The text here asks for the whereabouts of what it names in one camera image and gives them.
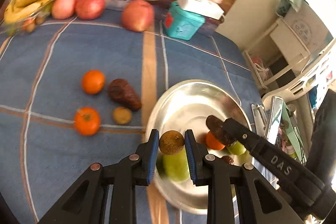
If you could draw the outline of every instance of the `mirror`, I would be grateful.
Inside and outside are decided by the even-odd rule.
[[[265,138],[271,144],[275,144],[275,141],[277,139],[283,102],[284,102],[283,99],[280,97],[277,96],[272,97],[271,113],[265,129]]]

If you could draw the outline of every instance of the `screw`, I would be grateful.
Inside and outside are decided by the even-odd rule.
[[[247,170],[252,170],[253,167],[254,167],[253,164],[244,163],[244,168]]]
[[[210,161],[212,161],[212,160],[215,159],[215,156],[212,155],[212,154],[207,154],[207,155],[205,155],[205,159],[206,159],[206,160],[210,160]]]
[[[100,164],[91,164],[90,168],[92,171],[97,171],[100,169]]]
[[[138,154],[132,154],[132,155],[129,155],[129,159],[130,160],[138,160],[140,157]]]

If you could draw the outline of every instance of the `teal box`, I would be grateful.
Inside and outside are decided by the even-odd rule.
[[[189,40],[204,22],[204,16],[182,10],[177,1],[174,1],[163,26],[169,37]]]

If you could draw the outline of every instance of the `orange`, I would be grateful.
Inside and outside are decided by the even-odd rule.
[[[100,115],[97,110],[91,107],[77,110],[74,121],[75,129],[84,136],[96,134],[100,127]]]
[[[211,131],[207,133],[205,143],[209,148],[213,150],[222,150],[225,147],[224,144],[222,144],[219,140],[215,138],[215,136],[211,133]]]
[[[88,94],[97,94],[105,84],[105,75],[99,70],[90,70],[82,78],[82,88]]]

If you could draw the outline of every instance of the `bunch of bananas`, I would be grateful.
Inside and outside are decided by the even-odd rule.
[[[23,20],[50,0],[11,0],[4,13],[6,24]]]

